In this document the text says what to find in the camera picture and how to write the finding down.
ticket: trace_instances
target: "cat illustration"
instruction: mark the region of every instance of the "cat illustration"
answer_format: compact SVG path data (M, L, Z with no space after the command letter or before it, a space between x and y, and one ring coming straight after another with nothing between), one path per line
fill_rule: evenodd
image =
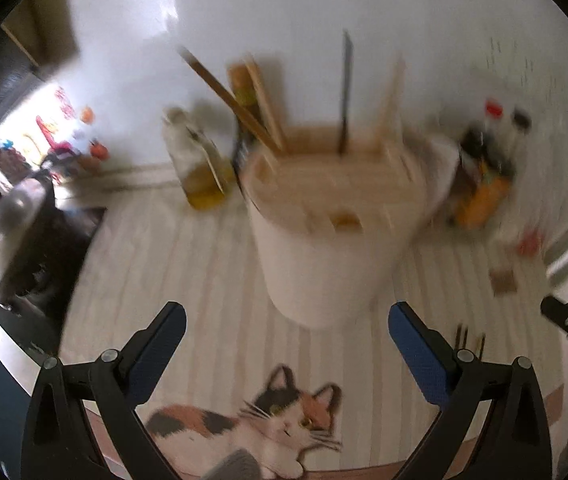
M243 448L257 460L264 479L299 478L303 450L341 450L332 431L340 399L341 390L333 383L314 394L298 390L291 369L279 365L264 391L253 402L245 401L237 417L176 404L155 412L146 429L184 474L202 476Z

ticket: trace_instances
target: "red bottle cap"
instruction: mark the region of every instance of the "red bottle cap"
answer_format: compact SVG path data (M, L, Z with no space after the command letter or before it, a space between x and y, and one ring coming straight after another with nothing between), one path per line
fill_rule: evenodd
M504 114L504 108L497 101L488 99L485 105L486 115L495 119L501 119Z

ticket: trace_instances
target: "blue gripper pad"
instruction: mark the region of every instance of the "blue gripper pad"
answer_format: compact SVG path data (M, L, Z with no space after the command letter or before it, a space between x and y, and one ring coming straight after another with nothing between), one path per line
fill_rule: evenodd
M388 333L426 401L443 409L459 371L453 349L439 332L429 330L404 301L391 307Z
M132 335L122 349L120 373L126 378L126 400L132 407L150 399L168 362L186 333L186 311L169 301L145 330Z

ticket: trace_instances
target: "pot lid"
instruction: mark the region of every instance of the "pot lid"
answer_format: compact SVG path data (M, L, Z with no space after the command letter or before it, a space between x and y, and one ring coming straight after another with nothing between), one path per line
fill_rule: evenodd
M27 178L0 200L0 283L52 192L52 182Z

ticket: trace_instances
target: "cooking oil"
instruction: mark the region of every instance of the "cooking oil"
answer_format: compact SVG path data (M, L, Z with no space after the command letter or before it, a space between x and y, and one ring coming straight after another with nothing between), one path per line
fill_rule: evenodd
M231 192L233 167L225 160L219 171L219 182L207 162L201 163L182 179L181 187L193 209L202 211L222 203Z

